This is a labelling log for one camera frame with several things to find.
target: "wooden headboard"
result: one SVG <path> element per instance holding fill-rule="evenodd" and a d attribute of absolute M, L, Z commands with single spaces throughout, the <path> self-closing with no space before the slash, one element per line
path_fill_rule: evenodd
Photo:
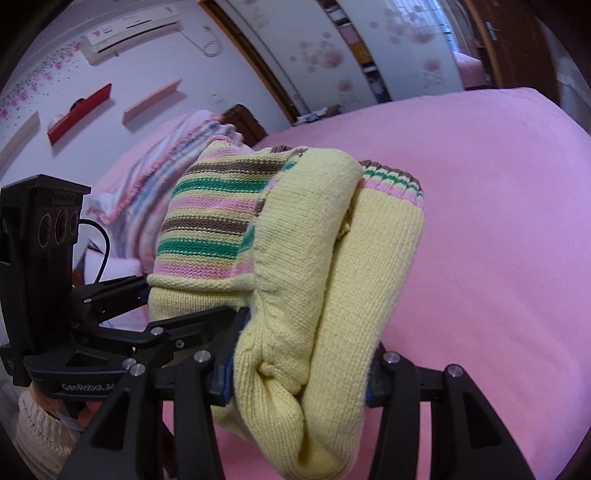
<path fill-rule="evenodd" d="M 265 129 L 244 105 L 234 105 L 222 115 L 224 117 L 223 122 L 234 125 L 236 131 L 244 136 L 244 143 L 249 147 L 253 147 L 267 136 Z"/>

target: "person's hand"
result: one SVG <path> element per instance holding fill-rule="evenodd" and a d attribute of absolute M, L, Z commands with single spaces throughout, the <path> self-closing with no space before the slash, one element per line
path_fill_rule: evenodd
<path fill-rule="evenodd" d="M 41 393 L 35 385 L 35 382 L 32 382 L 31 385 L 29 385 L 28 390 L 31 394 L 31 397 L 33 398 L 35 403 L 37 403 L 37 405 L 39 405 L 43 410 L 48 412 L 48 414 L 57 418 L 56 410 L 63 406 L 61 400 L 56 400 L 55 398 L 48 398 L 45 395 L 43 395 L 43 393 Z M 90 420 L 98 411 L 101 404 L 101 402 L 97 401 L 86 402 L 86 407 L 84 407 L 78 415 L 78 421 L 83 427 L 88 426 Z"/>

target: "air conditioner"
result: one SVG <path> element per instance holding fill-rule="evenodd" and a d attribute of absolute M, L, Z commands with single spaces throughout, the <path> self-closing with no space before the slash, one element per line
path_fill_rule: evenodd
<path fill-rule="evenodd" d="M 89 31 L 82 37 L 80 49 L 94 65 L 119 50 L 174 30 L 177 24 L 178 12 L 171 5 L 148 8 Z"/>

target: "knitted sleeve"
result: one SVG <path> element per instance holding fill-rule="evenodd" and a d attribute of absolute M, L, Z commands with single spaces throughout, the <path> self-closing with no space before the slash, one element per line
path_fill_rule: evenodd
<path fill-rule="evenodd" d="M 15 447 L 39 480 L 55 480 L 74 444 L 68 429 L 31 398 L 21 395 Z"/>

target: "door handle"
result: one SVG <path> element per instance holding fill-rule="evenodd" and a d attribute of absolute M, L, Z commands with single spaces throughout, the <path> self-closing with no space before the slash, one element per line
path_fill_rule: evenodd
<path fill-rule="evenodd" d="M 499 39 L 496 37 L 496 33 L 500 32 L 500 30 L 494 28 L 490 22 L 486 22 L 486 27 L 488 28 L 488 33 L 491 35 L 491 38 L 494 41 L 498 41 Z"/>

